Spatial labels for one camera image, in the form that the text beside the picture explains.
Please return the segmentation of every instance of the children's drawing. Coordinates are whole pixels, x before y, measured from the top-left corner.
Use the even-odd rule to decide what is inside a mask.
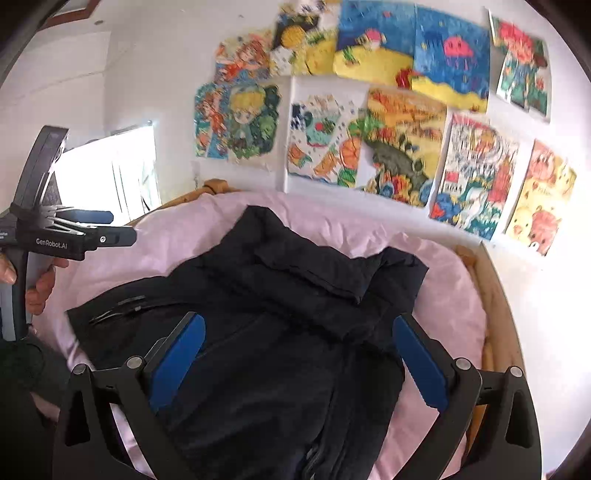
[[[536,140],[506,234],[546,255],[566,213],[576,179],[564,159]]]
[[[269,78],[272,39],[271,30],[260,30],[220,43],[214,82],[256,82]]]
[[[543,40],[522,32],[515,25],[491,15],[495,47],[506,53],[497,95],[518,105],[550,116],[550,67]]]
[[[449,106],[486,112],[488,31],[451,15],[417,7],[412,89]]]
[[[354,188],[362,122],[352,102],[341,105],[332,95],[292,104],[288,171]]]
[[[333,73],[340,4],[318,0],[283,5],[271,52],[271,75]]]
[[[411,92],[370,89],[365,141],[374,149],[376,174],[364,191],[424,207],[439,163],[446,111],[442,103]]]
[[[335,73],[404,87],[413,68],[414,36],[413,4],[343,0]]]
[[[232,89],[228,126],[230,161],[270,169],[259,157],[273,150],[280,102],[277,85],[250,84]]]
[[[208,83],[195,95],[195,153],[198,157],[228,158],[229,90]]]
[[[431,218],[490,240],[505,207],[519,144],[454,114],[443,179]]]

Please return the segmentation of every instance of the human hand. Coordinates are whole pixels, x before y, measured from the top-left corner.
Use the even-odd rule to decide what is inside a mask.
[[[53,287],[56,284],[56,267],[66,268],[70,262],[65,258],[53,259],[53,264],[41,277],[37,280],[35,288],[30,288],[25,293],[25,306],[27,311],[33,315],[42,314],[45,309],[45,303],[51,295]],[[14,285],[17,281],[17,272],[9,262],[9,260],[0,253],[0,282]]]

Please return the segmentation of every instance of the white wall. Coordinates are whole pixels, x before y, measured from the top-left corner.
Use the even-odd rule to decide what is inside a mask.
[[[0,211],[44,125],[70,128],[68,148],[105,135],[103,70],[109,33],[26,48],[0,89]]]
[[[191,190],[195,173],[201,179],[220,177],[246,189],[282,186],[282,175],[223,161],[197,160],[193,148],[193,96],[213,76],[215,48],[226,37],[271,25],[280,0],[103,0],[101,5],[114,22],[120,16],[114,9],[124,2],[141,8],[113,26],[108,56],[98,47],[105,45],[104,37],[92,37],[91,41],[85,36],[86,43],[96,49],[83,48],[79,28],[72,27],[76,39],[69,43],[39,46],[42,42],[34,40],[35,52],[23,54],[11,73],[14,78],[9,77],[0,90],[0,166],[13,179],[2,181],[0,207],[4,197],[14,191],[10,185],[6,194],[5,183],[16,183],[28,150],[46,122],[70,127],[71,142],[81,144],[152,120],[164,202]],[[549,471],[564,458],[591,416],[591,362],[585,357],[590,329],[586,276],[591,261],[586,239],[591,238],[587,214],[591,203],[591,84],[553,27],[523,0],[421,3],[482,25],[487,24],[483,7],[490,7],[548,43],[553,76],[551,122],[538,121],[493,94],[488,115],[494,125],[521,140],[508,206],[519,194],[534,138],[568,156],[579,174],[570,219],[565,220],[547,258],[541,260],[524,251],[501,235],[501,228],[492,244],[524,350],[540,424],[544,469]],[[41,33],[38,37],[48,40],[52,35]],[[103,74],[93,73],[103,70],[104,102]],[[491,90],[496,84],[494,77]],[[289,179],[288,189],[443,244],[478,242],[469,234],[429,220],[426,210],[388,199],[297,178]],[[510,210],[506,209],[502,223]]]

